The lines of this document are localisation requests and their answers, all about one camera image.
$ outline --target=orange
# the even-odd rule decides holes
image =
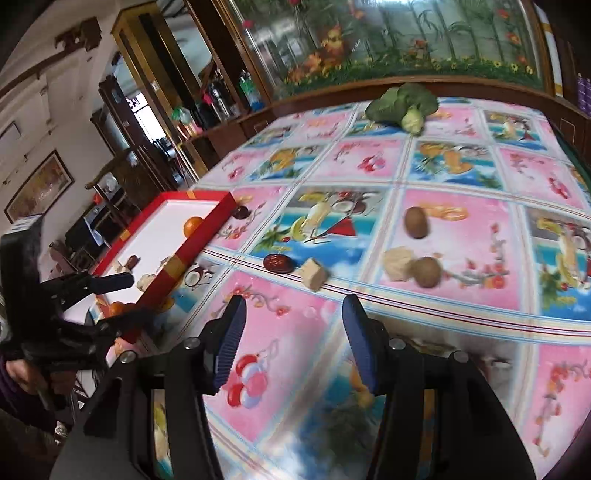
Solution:
[[[185,222],[183,225],[183,234],[186,238],[189,238],[197,227],[203,223],[203,219],[201,217],[191,217],[189,220]]]
[[[109,306],[109,313],[112,317],[115,317],[117,315],[121,315],[124,311],[125,311],[125,305],[123,304],[123,302],[114,301]]]

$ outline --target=screw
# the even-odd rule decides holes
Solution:
[[[461,350],[453,352],[453,359],[456,362],[460,362],[461,364],[465,364],[469,360],[468,354],[466,352],[462,352]]]
[[[191,350],[193,348],[197,348],[201,344],[201,340],[197,337],[189,337],[183,342],[183,346],[187,350]]]
[[[121,361],[122,364],[130,364],[137,356],[138,354],[133,350],[126,350],[121,355],[119,355],[119,361]]]
[[[406,347],[406,343],[401,338],[393,338],[388,342],[388,345],[392,350],[404,350]]]

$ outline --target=patterned tablecloth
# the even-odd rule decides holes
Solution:
[[[227,222],[149,334],[169,348],[241,294],[248,320],[235,368],[206,399],[226,478],[362,479],[384,399],[361,384],[342,328],[340,302],[355,292],[421,351],[470,353],[542,478],[591,406],[583,178],[539,111],[441,98],[414,138],[367,120],[367,104],[277,119],[199,183],[231,190],[251,214]],[[425,239],[402,226],[411,206],[430,216]],[[390,281],[382,253],[399,246],[438,258],[442,283]],[[297,265],[313,257],[330,280],[312,293],[298,270],[270,274],[271,252]]]

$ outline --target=picture frame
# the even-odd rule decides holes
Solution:
[[[23,182],[4,214],[14,223],[19,218],[46,213],[73,183],[74,178],[54,150]]]

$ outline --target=person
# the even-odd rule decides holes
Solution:
[[[51,389],[67,395],[75,372],[53,372]],[[54,440],[56,418],[39,396],[48,388],[41,372],[27,360],[0,355],[0,472],[6,480],[46,480],[59,453]]]

